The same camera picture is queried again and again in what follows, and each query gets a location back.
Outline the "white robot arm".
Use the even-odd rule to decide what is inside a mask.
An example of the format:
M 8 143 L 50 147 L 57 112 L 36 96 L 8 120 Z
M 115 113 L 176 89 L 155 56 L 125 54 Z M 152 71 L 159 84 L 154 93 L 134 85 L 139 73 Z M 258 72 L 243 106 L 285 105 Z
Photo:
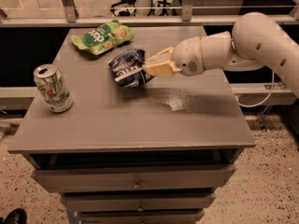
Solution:
M 299 96 L 299 45 L 271 18 L 251 12 L 231 32 L 185 39 L 148 58 L 143 69 L 156 77 L 190 77 L 211 69 L 240 72 L 263 66 Z

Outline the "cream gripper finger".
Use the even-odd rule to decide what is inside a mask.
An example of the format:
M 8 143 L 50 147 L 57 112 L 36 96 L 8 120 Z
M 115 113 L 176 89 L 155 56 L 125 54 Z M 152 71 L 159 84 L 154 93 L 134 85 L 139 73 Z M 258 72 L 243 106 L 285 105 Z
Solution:
M 166 63 L 173 65 L 174 64 L 174 59 L 173 59 L 173 52 L 175 48 L 174 47 L 169 47 L 166 49 L 163 49 L 162 51 L 158 52 L 157 54 L 149 57 L 145 61 L 145 65 L 156 65 L 160 63 Z
M 176 73 L 182 71 L 181 68 L 175 65 L 170 60 L 160 63 L 144 63 L 143 70 L 151 76 L 156 77 L 173 77 Z

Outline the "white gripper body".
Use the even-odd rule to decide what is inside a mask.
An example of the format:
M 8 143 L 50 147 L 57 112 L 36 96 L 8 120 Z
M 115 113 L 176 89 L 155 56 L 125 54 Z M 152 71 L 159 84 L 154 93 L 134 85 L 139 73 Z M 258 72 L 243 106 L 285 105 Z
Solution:
M 180 42 L 173 53 L 175 65 L 183 76 L 201 75 L 204 66 L 201 56 L 201 38 L 199 36 Z

